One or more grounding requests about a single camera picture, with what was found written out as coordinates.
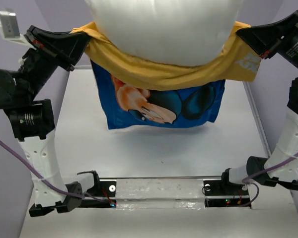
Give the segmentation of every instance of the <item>white table surface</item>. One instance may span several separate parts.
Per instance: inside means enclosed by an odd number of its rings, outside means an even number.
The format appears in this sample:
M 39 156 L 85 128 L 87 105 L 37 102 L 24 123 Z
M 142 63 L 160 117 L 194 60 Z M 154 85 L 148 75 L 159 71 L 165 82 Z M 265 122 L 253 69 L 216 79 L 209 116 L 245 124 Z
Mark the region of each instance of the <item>white table surface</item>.
M 243 83 L 228 81 L 216 123 L 192 129 L 133 127 L 108 131 L 92 70 L 70 74 L 56 130 L 63 176 L 220 175 L 250 155 L 266 157 Z M 298 238 L 298 214 L 286 189 L 261 187 L 254 209 L 75 209 L 27 214 L 21 238 Z

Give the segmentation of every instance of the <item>blue fabric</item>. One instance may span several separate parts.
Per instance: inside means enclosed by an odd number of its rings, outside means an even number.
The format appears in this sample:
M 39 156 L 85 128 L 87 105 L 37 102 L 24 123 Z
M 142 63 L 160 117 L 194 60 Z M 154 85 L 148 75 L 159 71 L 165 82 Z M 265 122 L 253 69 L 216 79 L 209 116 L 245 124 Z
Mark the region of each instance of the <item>blue fabric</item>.
M 128 105 L 130 104 L 124 104 L 124 100 L 120 99 L 121 101 L 119 101 L 116 95 L 117 89 L 115 89 L 110 73 L 94 62 L 91 63 L 97 82 L 101 106 L 107 117 L 108 129 L 127 128 L 133 125 L 189 128 L 203 125 L 207 121 L 215 122 L 217 119 L 224 93 L 225 80 L 180 90 L 149 90 L 149 94 L 144 93 L 144 95 L 146 96 L 146 105 L 149 105 L 150 109 L 138 104 L 140 107 L 135 110 L 129 109 Z M 123 96 L 124 99 L 126 97 L 130 99 L 126 90 Z M 160 113 L 166 112 L 166 114 L 161 113 L 163 115 L 172 115 L 172 122 L 166 122 L 168 120 L 165 118 L 170 117 L 157 115 L 157 110 Z

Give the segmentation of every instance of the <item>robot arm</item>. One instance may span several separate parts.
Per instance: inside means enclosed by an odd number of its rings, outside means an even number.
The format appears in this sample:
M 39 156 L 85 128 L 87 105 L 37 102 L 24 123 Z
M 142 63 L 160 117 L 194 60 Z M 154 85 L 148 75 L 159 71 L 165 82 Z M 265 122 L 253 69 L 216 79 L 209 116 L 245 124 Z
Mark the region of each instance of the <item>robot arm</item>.
M 18 71 L 0 69 L 0 109 L 8 116 L 14 137 L 24 151 L 24 164 L 34 169 L 35 203 L 30 215 L 42 216 L 54 209 L 69 212 L 81 205 L 87 191 L 97 195 L 100 180 L 91 171 L 77 174 L 70 184 L 64 183 L 54 145 L 51 101 L 34 99 L 58 66 L 74 70 L 90 37 L 85 33 L 53 33 L 35 26 L 20 35 L 15 13 L 10 9 L 0 10 L 0 34 L 5 40 L 30 48 L 20 60 Z
M 86 191 L 99 195 L 100 180 L 96 172 L 84 172 L 71 184 L 63 182 L 54 147 L 51 102 L 34 99 L 58 66 L 74 70 L 90 37 L 85 33 L 48 32 L 34 26 L 20 35 L 15 13 L 9 9 L 0 10 L 0 33 L 5 40 L 30 48 L 18 71 L 0 69 L 0 109 L 8 116 L 28 162 L 38 171 L 32 171 L 36 199 L 30 215 L 42 216 L 54 209 L 59 213 L 71 211 L 81 205 Z M 298 68 L 298 11 L 275 24 L 241 29 L 237 34 L 263 59 L 280 53 Z M 298 151 L 298 78 L 293 82 L 288 107 L 287 126 L 273 155 L 269 159 L 250 157 L 247 165 L 227 169 L 222 176 L 224 186 L 242 186 L 246 178 L 253 177 L 262 185 L 279 183 L 298 190 L 298 155 L 283 167 L 267 171 Z
M 241 37 L 263 59 L 276 53 L 298 68 L 298 11 L 274 24 L 238 31 Z M 292 82 L 286 125 L 269 159 L 250 157 L 247 164 L 227 169 L 224 185 L 245 184 L 251 179 L 261 185 L 280 184 L 298 190 L 298 78 Z

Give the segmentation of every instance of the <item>wire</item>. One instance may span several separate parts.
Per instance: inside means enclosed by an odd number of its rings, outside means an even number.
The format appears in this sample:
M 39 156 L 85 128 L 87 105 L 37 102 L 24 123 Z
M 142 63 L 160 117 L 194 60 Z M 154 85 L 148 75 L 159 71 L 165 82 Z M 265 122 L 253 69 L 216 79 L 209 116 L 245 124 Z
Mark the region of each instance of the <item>wire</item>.
M 259 186 L 254 182 L 251 182 L 250 184 L 254 185 L 257 188 L 256 195 L 254 196 L 254 198 L 251 201 L 249 201 L 245 204 L 242 204 L 242 205 L 238 205 L 238 207 L 248 207 L 249 205 L 251 205 L 258 198 L 258 196 L 259 196 Z
M 203 193 L 203 195 L 205 195 L 205 186 L 203 186 L 203 188 L 202 188 L 202 193 Z
M 110 197 L 108 196 L 108 194 L 107 194 L 107 192 L 106 192 L 106 190 L 105 190 L 104 187 L 102 187 L 102 191 L 103 191 L 105 197 L 107 197 L 107 199 L 109 200 L 109 202 L 112 203 L 113 201 L 112 201 L 112 200 L 110 199 Z
M 242 199 L 243 199 L 242 196 L 243 196 L 243 194 L 242 194 L 241 190 L 239 190 L 238 193 L 239 193 L 239 201 L 238 201 L 237 204 L 239 205 L 242 202 Z
M 71 197 L 77 197 L 80 199 L 85 199 L 85 195 L 79 195 L 79 194 L 75 194 L 75 193 L 71 193 L 71 192 L 66 192 L 63 191 L 57 187 L 55 187 L 54 185 L 52 185 L 51 183 L 49 183 L 42 175 L 40 175 L 39 172 L 37 172 L 35 170 L 35 168 L 33 168 L 30 163 L 24 159 L 22 156 L 20 156 L 18 153 L 16 153 L 13 149 L 11 149 L 8 145 L 6 145 L 5 143 L 3 143 L 0 140 L 0 146 L 5 149 L 6 151 L 8 151 L 10 154 L 12 154 L 14 157 L 16 157 L 22 164 L 24 164 L 38 179 L 40 179 L 42 181 L 42 183 L 44 183 L 47 187 L 49 187 L 50 189 L 52 189 L 55 192 L 58 192 L 60 194 L 63 194 L 65 196 L 71 196 Z M 100 200 L 96 197 L 92 197 L 94 200 L 98 201 L 98 202 L 103 202 L 103 203 L 108 203 L 107 200 Z

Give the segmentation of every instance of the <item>cloth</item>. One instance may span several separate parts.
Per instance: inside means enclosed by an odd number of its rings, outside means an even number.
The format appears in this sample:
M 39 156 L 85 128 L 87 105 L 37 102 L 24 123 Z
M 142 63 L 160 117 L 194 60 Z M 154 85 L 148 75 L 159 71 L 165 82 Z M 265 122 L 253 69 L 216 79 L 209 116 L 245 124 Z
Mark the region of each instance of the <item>cloth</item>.
M 125 54 L 97 30 L 94 22 L 75 28 L 72 33 L 85 32 L 91 36 L 85 53 L 122 82 L 139 89 L 167 91 L 222 79 L 253 81 L 261 58 L 236 35 L 245 27 L 250 25 L 236 22 L 220 55 L 210 63 L 196 67 L 160 64 Z
M 219 114 L 225 80 L 156 91 L 124 83 L 94 62 L 92 67 L 110 130 L 133 125 L 189 128 L 215 122 Z

